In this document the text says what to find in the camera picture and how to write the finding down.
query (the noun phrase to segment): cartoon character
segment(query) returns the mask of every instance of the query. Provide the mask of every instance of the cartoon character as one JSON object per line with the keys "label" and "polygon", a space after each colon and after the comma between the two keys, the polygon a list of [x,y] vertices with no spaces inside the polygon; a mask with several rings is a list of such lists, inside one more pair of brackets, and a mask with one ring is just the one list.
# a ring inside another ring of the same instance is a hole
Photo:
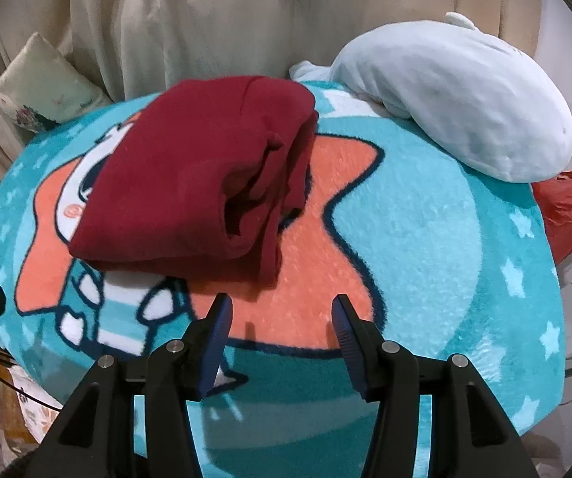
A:
{"label": "cartoon character", "polygon": [[349,294],[363,318],[381,318],[380,298],[365,265],[332,225],[334,205],[381,158],[356,139],[318,135],[306,208],[281,230],[283,264],[274,289],[99,272],[73,259],[67,243],[94,181],[138,117],[110,128],[86,154],[53,170],[36,191],[35,237],[16,286],[21,314],[55,310],[60,337],[93,358],[148,353],[161,325],[181,315],[187,322],[203,317],[221,291],[235,304],[230,343],[271,353],[338,356],[330,324],[330,304],[338,292]]}

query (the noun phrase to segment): metal screw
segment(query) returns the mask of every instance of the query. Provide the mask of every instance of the metal screw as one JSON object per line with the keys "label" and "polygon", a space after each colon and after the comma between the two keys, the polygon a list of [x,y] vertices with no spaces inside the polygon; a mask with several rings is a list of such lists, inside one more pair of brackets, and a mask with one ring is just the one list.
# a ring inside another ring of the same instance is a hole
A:
{"label": "metal screw", "polygon": [[98,360],[98,365],[100,368],[108,368],[116,362],[113,356],[109,356],[106,354],[105,356],[100,357]]}
{"label": "metal screw", "polygon": [[452,362],[459,368],[465,368],[470,362],[470,360],[467,357],[463,356],[463,354],[454,354],[452,356]]}
{"label": "metal screw", "polygon": [[401,350],[401,347],[396,341],[384,341],[381,344],[381,348],[383,349],[384,353],[387,354],[396,354]]}
{"label": "metal screw", "polygon": [[170,340],[169,343],[167,343],[167,351],[169,351],[169,353],[180,353],[183,350],[184,342],[182,340]]}

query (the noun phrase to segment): cartoon print blanket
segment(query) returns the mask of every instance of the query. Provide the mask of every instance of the cartoon print blanket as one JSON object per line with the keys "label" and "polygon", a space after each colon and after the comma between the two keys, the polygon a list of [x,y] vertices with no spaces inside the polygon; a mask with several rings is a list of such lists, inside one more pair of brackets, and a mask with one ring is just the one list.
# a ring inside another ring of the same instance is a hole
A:
{"label": "cartoon print blanket", "polygon": [[[351,390],[329,324],[332,297],[345,292],[415,354],[470,356],[526,431],[558,404],[564,370],[558,279],[531,188],[460,165],[413,122],[338,84],[307,86],[319,132],[306,209],[282,225],[274,290],[100,273],[71,259],[67,241],[103,161],[154,95],[38,135],[0,185],[0,344],[63,402],[94,358],[180,337],[226,291],[234,323],[216,387],[189,405],[204,476],[350,478],[376,405]],[[425,398],[416,476],[429,431]]]}

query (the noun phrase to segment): cushion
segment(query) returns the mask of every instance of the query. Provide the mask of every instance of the cushion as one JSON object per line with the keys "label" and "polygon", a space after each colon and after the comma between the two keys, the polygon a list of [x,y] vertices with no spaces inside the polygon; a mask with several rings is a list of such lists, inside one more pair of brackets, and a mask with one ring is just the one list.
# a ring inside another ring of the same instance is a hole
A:
{"label": "cushion", "polygon": [[330,67],[301,63],[296,81],[342,82],[410,116],[438,145],[505,182],[556,176],[572,155],[572,114],[527,54],[482,33],[464,16],[451,23],[393,23],[350,41]]}
{"label": "cushion", "polygon": [[[226,291],[235,314],[221,373],[212,396],[188,405],[205,478],[352,478],[376,405],[352,389],[329,334],[330,303],[345,292],[415,354],[467,354],[528,430],[564,382],[560,290],[529,185],[462,166],[415,123],[340,84],[307,87],[320,119],[306,208],[282,223],[279,281],[262,292],[98,272],[69,255],[102,161],[154,95],[38,134],[0,185],[0,344],[62,402],[95,358],[180,337]],[[430,443],[429,399],[421,404],[417,476]],[[136,411],[143,453],[141,399]]]}
{"label": "cushion", "polygon": [[16,125],[33,132],[48,131],[110,103],[38,32],[0,76],[0,108]]}

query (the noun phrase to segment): folded towel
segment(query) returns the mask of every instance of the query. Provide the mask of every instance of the folded towel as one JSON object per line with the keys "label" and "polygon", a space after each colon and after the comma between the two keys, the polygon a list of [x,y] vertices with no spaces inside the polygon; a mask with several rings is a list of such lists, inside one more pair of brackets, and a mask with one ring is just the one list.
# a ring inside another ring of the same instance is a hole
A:
{"label": "folded towel", "polygon": [[71,255],[104,271],[274,283],[277,229],[304,206],[317,117],[296,82],[181,82],[103,165]]}

